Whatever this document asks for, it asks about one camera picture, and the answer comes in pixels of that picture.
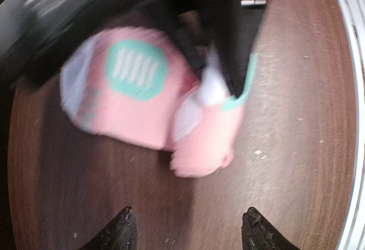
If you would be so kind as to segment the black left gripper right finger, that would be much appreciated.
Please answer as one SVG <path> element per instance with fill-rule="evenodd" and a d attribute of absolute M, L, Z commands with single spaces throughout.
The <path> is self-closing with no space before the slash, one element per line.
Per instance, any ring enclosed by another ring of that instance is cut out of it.
<path fill-rule="evenodd" d="M 291 242 L 254 207 L 243 214 L 241 234 L 243 249 L 291 249 Z"/>

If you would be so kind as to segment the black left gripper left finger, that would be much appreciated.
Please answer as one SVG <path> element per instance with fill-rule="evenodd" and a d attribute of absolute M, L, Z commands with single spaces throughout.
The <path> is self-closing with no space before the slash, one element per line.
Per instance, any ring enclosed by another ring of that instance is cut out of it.
<path fill-rule="evenodd" d="M 136 218 L 126 206 L 82 250 L 136 250 L 137 242 Z"/>

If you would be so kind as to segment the pink mint patterned sock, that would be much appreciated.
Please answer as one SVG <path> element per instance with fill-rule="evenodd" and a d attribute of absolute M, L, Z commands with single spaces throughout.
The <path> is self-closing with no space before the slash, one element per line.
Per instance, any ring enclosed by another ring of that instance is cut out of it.
<path fill-rule="evenodd" d="M 81 130 L 170 151 L 170 168 L 177 176 L 198 178 L 232 161 L 256 62 L 252 55 L 244 91 L 235 98 L 214 48 L 198 80 L 161 31 L 104 30 L 63 65 L 61 105 Z"/>

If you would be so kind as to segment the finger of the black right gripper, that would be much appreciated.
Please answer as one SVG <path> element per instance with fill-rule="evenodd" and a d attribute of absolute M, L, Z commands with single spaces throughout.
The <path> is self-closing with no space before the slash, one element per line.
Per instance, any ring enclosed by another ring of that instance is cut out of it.
<path fill-rule="evenodd" d="M 208 23 L 222 72 L 232 95 L 245 87 L 250 53 L 269 0 L 198 0 Z"/>
<path fill-rule="evenodd" d="M 195 75 L 201 75 L 205 59 L 199 55 L 189 30 L 179 20 L 177 5 L 171 0 L 154 0 L 156 10 L 153 18 L 159 29 L 169 37 L 183 54 Z"/>

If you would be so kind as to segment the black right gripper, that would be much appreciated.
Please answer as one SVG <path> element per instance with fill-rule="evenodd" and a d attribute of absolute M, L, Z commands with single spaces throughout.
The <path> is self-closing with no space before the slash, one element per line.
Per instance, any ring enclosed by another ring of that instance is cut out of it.
<path fill-rule="evenodd" d="M 179 16 L 196 11 L 213 42 L 198 0 L 171 1 Z M 44 84 L 107 18 L 135 6 L 155 17 L 154 0 L 1 0 L 1 88 L 26 73 L 36 84 Z"/>

